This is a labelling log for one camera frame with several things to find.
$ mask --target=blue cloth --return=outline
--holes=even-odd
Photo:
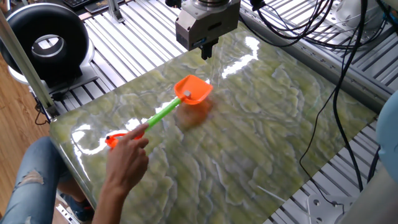
[[[398,183],[398,91],[383,106],[376,126],[379,157],[389,175]]]
[[[0,224],[51,224],[59,182],[72,178],[49,137],[26,151]]]

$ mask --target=glossy table surface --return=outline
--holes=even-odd
[[[206,121],[187,128],[183,108],[146,133],[149,169],[124,204],[122,223],[262,223],[308,180],[299,166],[315,117],[334,86],[281,49],[239,27],[206,62],[187,52],[51,123],[50,134],[95,206],[109,134],[134,129],[174,98],[188,74],[212,84]],[[375,114],[341,92],[349,139]],[[303,160],[314,174],[343,147],[331,103]]]

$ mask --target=finger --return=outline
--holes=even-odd
[[[139,146],[137,145],[137,141],[130,141],[128,146],[128,149],[132,152],[134,158],[137,157],[139,154]]]
[[[141,169],[144,170],[144,172],[146,172],[146,170],[148,169],[148,163],[149,163],[149,158],[147,156],[142,157],[141,159]]]
[[[147,155],[147,153],[143,148],[140,148],[138,150],[138,156],[146,156],[146,155]]]
[[[134,139],[141,133],[143,133],[147,128],[149,127],[149,124],[140,124],[138,127],[136,127],[134,130],[128,132],[123,139]]]
[[[140,148],[145,148],[149,143],[149,140],[147,138],[141,138],[134,141],[137,143],[137,146]]]

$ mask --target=black cable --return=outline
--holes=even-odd
[[[258,37],[260,40],[262,40],[262,41],[264,41],[265,43],[267,43],[267,44],[269,44],[269,45],[272,45],[272,46],[274,46],[274,47],[279,47],[278,45],[273,44],[273,43],[269,42],[268,40],[262,38],[256,31],[252,30],[252,29],[248,26],[248,24],[246,23],[246,21],[243,19],[242,15],[241,15],[240,13],[239,13],[239,18],[241,18],[243,24],[244,24],[256,37]]]
[[[351,36],[348,45],[351,43],[352,39],[354,38],[357,29],[355,29],[354,34]],[[342,67],[342,68],[344,67],[344,61],[345,61],[345,57],[346,57],[346,55],[347,55],[347,52],[348,52],[348,47],[347,47],[346,50],[345,50],[345,53],[344,53],[344,56],[343,56],[343,61],[342,61],[342,63],[341,63],[341,67]],[[331,96],[333,96],[333,94],[335,93],[336,88],[337,88],[337,86],[336,86],[335,89],[332,91],[332,93],[330,93],[330,95],[329,95],[328,99],[326,100],[325,104],[322,106],[321,110],[318,112],[317,117],[315,118],[315,124],[314,124],[314,127],[313,127],[311,140],[310,140],[310,142],[309,142],[309,144],[308,144],[307,149],[305,150],[305,152],[302,154],[300,160],[298,161],[298,163],[300,164],[300,167],[304,170],[304,172],[308,175],[308,177],[310,178],[311,182],[313,182],[313,184],[315,185],[315,187],[319,190],[319,192],[321,193],[323,199],[325,199],[328,203],[332,204],[333,206],[335,206],[335,205],[341,205],[341,206],[342,206],[342,209],[343,209],[343,214],[344,214],[344,213],[345,213],[344,204],[342,204],[342,203],[336,203],[336,204],[334,204],[333,202],[331,202],[331,201],[329,201],[328,199],[326,199],[326,197],[324,196],[324,194],[323,194],[322,191],[320,190],[320,188],[319,188],[319,186],[317,185],[317,183],[312,179],[311,175],[308,173],[308,171],[304,168],[304,166],[303,166],[303,164],[302,164],[303,158],[305,157],[305,155],[307,154],[307,152],[310,150],[310,147],[311,147],[311,145],[312,145],[312,141],[313,141],[313,139],[314,139],[314,137],[315,137],[315,133],[316,133],[316,131],[317,131],[317,125],[318,125],[318,118],[319,118],[319,115],[322,113],[323,109],[325,109],[325,107],[326,107],[326,105],[328,104],[328,102],[329,102]]]
[[[358,24],[358,34],[356,36],[355,44],[354,44],[354,47],[353,47],[353,50],[352,50],[351,54],[349,55],[348,61],[346,63],[346,66],[342,68],[341,76],[340,76],[340,79],[338,80],[338,83],[336,85],[336,92],[335,92],[335,95],[333,97],[333,113],[335,114],[336,123],[337,123],[338,129],[340,130],[341,137],[343,138],[344,143],[346,145],[346,148],[347,148],[347,150],[349,152],[349,156],[350,156],[351,160],[353,161],[354,170],[355,170],[356,177],[357,177],[357,180],[358,180],[358,187],[359,187],[359,191],[360,192],[363,190],[362,178],[361,178],[361,174],[360,174],[360,171],[359,171],[358,164],[356,163],[354,152],[353,152],[351,146],[349,145],[347,136],[346,136],[346,134],[344,132],[343,126],[341,125],[340,118],[338,116],[337,98],[338,98],[338,93],[339,93],[340,88],[341,88],[341,84],[343,83],[343,79],[346,76],[348,68],[349,68],[349,66],[351,65],[351,62],[354,59],[356,51],[358,50],[358,48],[361,45],[361,38],[362,38],[364,26],[365,26],[365,15],[366,15],[366,9],[367,8],[368,8],[368,0],[361,0],[361,19],[359,20],[359,24]]]
[[[38,123],[37,120],[39,119],[40,114],[44,114],[40,105],[37,103],[35,106],[35,110],[37,111],[37,116],[35,119],[35,124],[36,125],[45,125],[45,124],[50,124],[49,121],[45,120],[43,123]]]
[[[271,31],[273,31],[273,32],[275,32],[275,34],[277,34],[277,35],[279,35],[279,36],[282,36],[282,38],[284,38],[284,37],[286,37],[286,39],[295,39],[295,41],[293,41],[293,42],[291,42],[291,43],[289,43],[289,44],[287,44],[287,45],[276,45],[276,44],[271,44],[270,42],[268,42],[268,41],[265,41],[265,42],[267,42],[268,44],[271,44],[271,45],[273,45],[273,46],[275,46],[275,47],[289,47],[289,46],[291,46],[291,45],[294,45],[294,44],[296,44],[300,39],[302,39],[306,34],[306,32],[308,31],[308,29],[309,28],[311,28],[311,25],[312,25],[312,22],[316,19],[316,17],[314,17],[314,15],[317,15],[317,12],[319,11],[319,8],[320,8],[320,6],[321,6],[322,4],[320,4],[319,5],[319,7],[318,7],[318,0],[317,0],[317,3],[316,3],[316,6],[315,6],[315,10],[313,11],[313,14],[311,15],[311,17],[310,17],[310,20],[308,21],[308,24],[305,26],[305,30],[301,33],[301,34],[299,34],[298,36],[296,36],[296,37],[289,37],[289,36],[286,36],[286,35],[283,35],[283,34],[280,34],[280,33],[278,33],[277,31],[275,31],[273,28],[272,28],[272,26],[273,26],[273,24],[271,24],[270,22],[268,22],[265,18],[264,18],[264,16],[262,15],[262,13],[261,13],[261,11],[258,9],[257,10],[257,13],[259,14],[259,16],[260,16],[260,18],[261,18],[261,20],[266,24],[266,26],[267,27],[269,27],[270,28],[270,30]]]
[[[376,151],[376,153],[375,153],[375,155],[373,157],[373,160],[372,160],[372,163],[371,163],[371,168],[369,169],[368,183],[371,181],[371,179],[373,178],[374,173],[376,171],[376,165],[377,165],[377,162],[379,160],[379,151],[380,151],[380,146],[378,147],[378,149],[377,149],[377,151]]]
[[[326,2],[326,4],[324,5],[324,7],[322,8],[322,10],[320,11],[320,12],[323,12],[323,10],[328,6],[328,7],[327,7],[327,10],[326,10],[326,12],[325,12],[325,16],[323,16],[323,17],[320,19],[320,22],[319,22],[319,23],[317,23],[315,26],[312,26],[312,23],[315,21],[315,19],[317,19],[316,15],[317,15],[317,13],[319,12],[319,10],[320,10],[320,8],[321,8],[321,6],[322,6],[322,3],[323,3],[323,1],[322,1],[320,4],[318,4],[318,0],[317,0],[317,3],[316,3],[316,5],[315,5],[315,10],[314,10],[313,14],[311,15],[311,17],[309,18],[307,26],[305,27],[305,29],[304,29],[303,32],[299,33],[299,34],[296,35],[296,36],[287,36],[287,35],[281,34],[280,32],[278,32],[277,30],[275,30],[275,29],[273,28],[273,24],[271,24],[269,21],[267,21],[267,19],[262,15],[262,13],[261,13],[260,10],[257,10],[257,13],[259,14],[259,17],[261,18],[261,20],[263,21],[263,23],[265,23],[265,25],[266,25],[275,35],[278,35],[279,37],[284,38],[284,39],[287,39],[287,40],[295,40],[295,41],[293,41],[292,43],[283,46],[283,47],[288,47],[288,46],[291,46],[291,45],[297,43],[299,40],[301,40],[301,39],[304,38],[305,36],[307,36],[307,35],[311,34],[312,32],[314,32],[314,31],[320,26],[320,24],[322,24],[322,23],[325,21],[326,15],[329,14],[329,12],[330,12],[330,10],[331,10],[331,7],[332,7],[332,5],[333,5],[333,1],[331,1],[331,0],[328,0],[328,1]]]
[[[271,8],[271,9],[276,13],[277,17],[285,24],[285,26],[286,26],[287,29],[279,29],[279,28],[276,27],[275,25],[272,25],[273,27],[275,27],[276,29],[279,29],[279,30],[292,31],[292,32],[293,32],[294,29],[289,29],[289,27],[288,27],[288,25],[286,24],[285,20],[279,15],[279,13],[278,13],[273,7],[271,7],[270,5],[266,5],[266,6],[269,7],[269,8]],[[381,35],[381,33],[382,33],[382,31],[384,30],[386,24],[387,24],[387,17],[385,16],[384,19],[383,19],[383,21],[380,23],[380,26],[379,26],[377,32],[376,32],[375,34],[373,34],[373,36],[372,36],[371,38],[369,38],[365,43],[361,44],[361,46],[366,45],[366,44],[369,44],[369,43],[371,43],[372,41],[376,40],[376,39]],[[309,43],[316,44],[316,45],[320,45],[320,46],[322,46],[322,47],[329,47],[329,48],[332,48],[332,49],[340,49],[340,50],[345,50],[347,47],[349,47],[350,50],[353,48],[353,46],[349,46],[349,45],[329,44],[329,43],[326,43],[326,42],[322,42],[322,41],[313,39],[313,38],[311,38],[311,37],[303,37],[303,38],[304,38],[306,41],[308,41]]]
[[[384,14],[387,17],[387,20],[391,23],[391,25],[394,27],[394,30],[396,31],[397,35],[398,35],[398,25],[394,22],[394,20],[392,19],[391,15],[390,15],[390,8],[388,9],[384,6],[384,4],[380,1],[380,0],[376,0],[376,2],[379,4],[379,7],[381,8],[381,10],[383,10]]]

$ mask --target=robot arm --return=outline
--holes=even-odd
[[[177,41],[187,50],[201,49],[203,60],[211,57],[218,38],[238,26],[240,0],[188,0],[175,21]]]
[[[124,22],[123,16],[120,13],[118,0],[109,0],[108,4],[109,4],[108,11],[111,14],[111,16],[113,17],[113,19],[118,22]]]

